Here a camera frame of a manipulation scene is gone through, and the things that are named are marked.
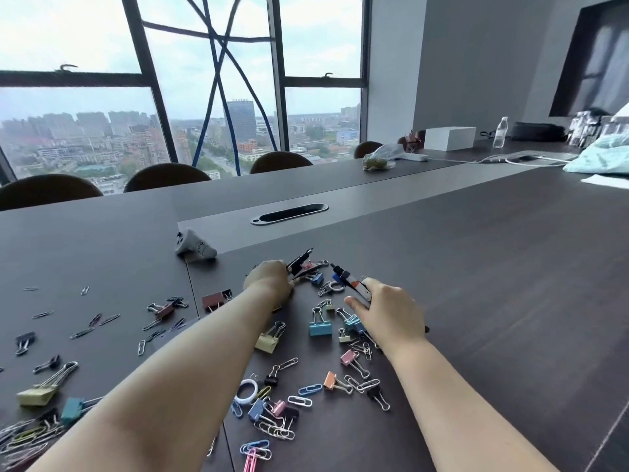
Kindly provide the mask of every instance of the food in plastic bag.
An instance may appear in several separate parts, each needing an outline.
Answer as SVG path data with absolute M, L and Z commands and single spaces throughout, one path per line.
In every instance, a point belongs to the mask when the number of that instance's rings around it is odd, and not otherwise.
M 563 169 L 580 174 L 629 174 L 629 134 L 597 139 Z
M 402 144 L 385 144 L 362 158 L 362 170 L 387 170 L 395 167 L 393 159 L 404 154 Z

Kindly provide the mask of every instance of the hand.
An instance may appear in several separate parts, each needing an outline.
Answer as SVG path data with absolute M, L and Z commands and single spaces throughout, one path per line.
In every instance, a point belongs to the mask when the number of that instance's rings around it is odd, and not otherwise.
M 408 293 L 373 278 L 365 278 L 363 283 L 371 291 L 369 309 L 353 296 L 347 296 L 345 303 L 391 362 L 408 345 L 425 341 L 423 311 Z
M 273 295 L 275 307 L 281 306 L 293 289 L 293 283 L 288 281 L 286 263 L 270 260 L 256 266 L 245 278 L 243 290 L 254 286 L 265 288 Z

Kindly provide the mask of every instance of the black screen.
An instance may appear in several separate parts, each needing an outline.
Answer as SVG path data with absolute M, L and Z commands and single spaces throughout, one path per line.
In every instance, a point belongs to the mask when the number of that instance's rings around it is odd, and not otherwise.
M 550 116 L 629 102 L 629 0 L 583 8 L 572 35 Z

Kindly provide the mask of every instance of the wall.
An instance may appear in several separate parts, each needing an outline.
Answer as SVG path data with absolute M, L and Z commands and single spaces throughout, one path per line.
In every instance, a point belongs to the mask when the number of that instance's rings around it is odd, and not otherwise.
M 548 113 L 559 85 L 572 33 L 577 26 L 579 11 L 586 6 L 610 0 L 555 0 L 542 52 L 526 103 L 524 119 L 532 123 L 566 125 L 567 118 L 549 118 Z
M 427 0 L 373 0 L 367 139 L 395 142 L 413 127 Z
M 552 2 L 428 0 L 414 129 L 522 120 Z

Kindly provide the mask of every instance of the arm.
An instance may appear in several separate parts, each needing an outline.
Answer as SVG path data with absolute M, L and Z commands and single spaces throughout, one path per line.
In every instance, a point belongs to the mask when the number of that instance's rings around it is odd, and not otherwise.
M 198 472 L 258 336 L 291 291 L 286 265 L 260 264 L 244 288 L 148 358 L 31 472 Z
M 371 307 L 345 302 L 395 368 L 438 472 L 556 472 L 424 338 L 423 314 L 408 293 L 364 282 Z

